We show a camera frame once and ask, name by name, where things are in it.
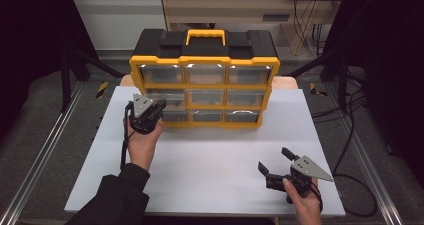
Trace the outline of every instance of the wall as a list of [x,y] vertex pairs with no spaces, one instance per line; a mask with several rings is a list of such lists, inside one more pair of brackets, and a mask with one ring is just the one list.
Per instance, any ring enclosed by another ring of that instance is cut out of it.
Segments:
[[133,50],[145,28],[165,29],[161,0],[74,0],[96,50]]

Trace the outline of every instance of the gray floor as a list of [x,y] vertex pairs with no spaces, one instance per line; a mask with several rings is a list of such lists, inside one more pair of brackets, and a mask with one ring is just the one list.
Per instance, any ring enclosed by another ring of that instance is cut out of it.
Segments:
[[[281,41],[280,31],[276,27],[266,28],[271,31],[274,39]],[[280,58],[283,61],[281,73],[286,73],[298,68],[300,65],[313,59],[312,55],[302,54],[293,57],[288,52],[286,44],[277,43]],[[130,53],[102,52],[105,63],[122,71],[129,72],[127,65]],[[63,211],[69,191],[72,189],[79,170],[90,149],[92,139],[96,135],[96,127],[101,122],[101,117],[113,93],[113,88],[119,79],[112,78],[102,71],[89,67],[93,75],[90,82],[86,83],[76,109],[66,125],[61,138],[53,150],[42,175],[34,190],[28,198],[20,214],[22,223],[31,224],[61,224],[70,218],[71,214]],[[319,80],[321,68],[309,71],[296,80],[303,89],[310,112],[316,113],[334,108],[336,105],[330,96],[311,94],[310,84],[314,83],[320,92],[329,92],[328,88],[334,84],[324,84]],[[351,68],[361,75],[361,70]],[[108,81],[109,85],[101,98],[95,98],[100,84]],[[0,146],[0,213],[5,211],[9,202],[17,192],[25,175],[36,159],[45,139],[53,127],[61,107],[60,76],[51,74],[34,82],[30,88],[30,97],[10,133],[1,141]],[[348,92],[354,93],[358,88],[349,83]],[[315,127],[321,141],[330,168],[335,166],[347,134],[339,115],[332,115],[315,119]],[[355,132],[358,134],[366,152],[372,158],[393,203],[395,204],[404,224],[424,224],[424,191],[409,171],[402,158],[389,155],[386,143],[381,136],[378,126],[366,106],[358,105],[354,112]],[[366,181],[363,171],[352,149],[343,159],[340,173],[346,173]],[[344,179],[336,178],[337,188],[341,191],[345,207],[357,213],[367,213],[372,209],[372,200],[368,192],[358,184]],[[294,224],[293,217],[281,218],[281,224]],[[368,218],[354,216],[350,213],[343,218],[324,218],[325,224],[386,224],[380,209]]]

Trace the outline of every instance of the black sleeve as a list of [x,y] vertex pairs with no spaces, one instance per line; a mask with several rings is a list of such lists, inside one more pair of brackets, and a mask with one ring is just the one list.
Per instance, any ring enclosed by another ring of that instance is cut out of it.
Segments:
[[149,196],[150,174],[128,163],[118,177],[104,176],[97,194],[66,224],[141,224]]

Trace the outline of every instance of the clear plastic drawer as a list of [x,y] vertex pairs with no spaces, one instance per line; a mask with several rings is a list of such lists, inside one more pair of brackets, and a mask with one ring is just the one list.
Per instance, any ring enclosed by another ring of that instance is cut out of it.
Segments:
[[227,90],[229,106],[261,106],[264,90]]
[[183,89],[147,89],[146,97],[153,100],[166,100],[164,111],[185,110]]
[[163,111],[163,121],[165,122],[187,122],[187,111]]
[[186,89],[189,104],[222,105],[224,89]]
[[190,110],[193,122],[221,122],[222,110]]
[[230,84],[267,84],[271,72],[269,66],[230,66]]
[[179,65],[140,65],[145,83],[182,83]]
[[225,66],[220,64],[189,64],[185,66],[185,74],[187,83],[225,83]]
[[228,110],[225,113],[226,122],[253,123],[258,120],[259,111]]

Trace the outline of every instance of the floor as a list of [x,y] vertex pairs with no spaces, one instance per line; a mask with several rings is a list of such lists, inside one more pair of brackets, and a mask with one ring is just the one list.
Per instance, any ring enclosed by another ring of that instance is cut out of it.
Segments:
[[[217,24],[217,28],[219,27],[228,30],[246,30],[257,26],[233,27]],[[263,29],[269,30],[274,40],[278,41],[277,51],[283,64],[280,74],[287,74],[314,59],[315,55],[306,51],[300,56],[292,56],[279,27],[269,25]],[[106,64],[128,73],[127,61],[130,52],[111,54],[99,51]],[[119,79],[112,78],[92,66],[89,68],[93,74],[89,82],[76,82],[73,79],[73,88],[80,89],[80,93],[77,94],[79,99],[72,116],[65,119],[65,129],[59,133],[59,138],[49,150],[46,162],[37,164],[41,172],[32,183],[29,183],[32,184],[29,186],[29,193],[20,203],[14,203],[15,208],[18,208],[18,224],[63,224],[63,221],[72,216],[65,213],[63,208],[90,149],[91,141],[96,135],[96,127],[101,122],[113,87],[119,84]],[[328,164],[330,168],[334,168],[349,137],[352,117],[343,116],[337,109],[321,116],[324,111],[337,106],[334,102],[337,82],[321,82],[319,79],[321,69],[322,67],[317,67],[297,77],[296,81],[299,88],[304,91]],[[357,76],[363,75],[358,67],[351,67],[350,70]],[[100,84],[105,81],[109,82],[105,93],[101,98],[96,98]],[[315,90],[311,90],[311,84],[315,86]],[[30,88],[30,97],[23,106],[20,116],[11,125],[12,129],[8,136],[1,141],[0,213],[4,214],[11,201],[14,201],[13,198],[19,192],[19,187],[36,161],[39,151],[45,148],[46,138],[49,137],[52,127],[60,116],[60,86],[58,73],[34,82]],[[349,81],[347,91],[351,96],[347,99],[351,97],[357,99],[352,103],[354,136],[340,163],[338,173],[353,176],[370,186],[371,190],[379,195],[378,207],[374,214],[364,217],[363,215],[374,209],[374,202],[367,188],[344,176],[335,177],[342,202],[351,212],[347,212],[347,216],[342,218],[324,218],[324,224],[424,224],[423,188],[417,183],[401,157],[388,154],[385,139],[367,108],[366,100],[361,98],[360,92],[355,93],[357,90],[360,90],[358,84]],[[364,163],[367,157],[371,166]],[[368,174],[370,168],[377,176]],[[377,190],[382,189],[383,193],[375,191],[376,186]],[[381,194],[387,194],[388,198],[381,197]],[[387,204],[390,202],[393,204],[394,210],[391,212],[394,214],[387,211]],[[390,218],[396,216],[399,219],[390,221]],[[280,218],[280,224],[295,223],[293,217]]]

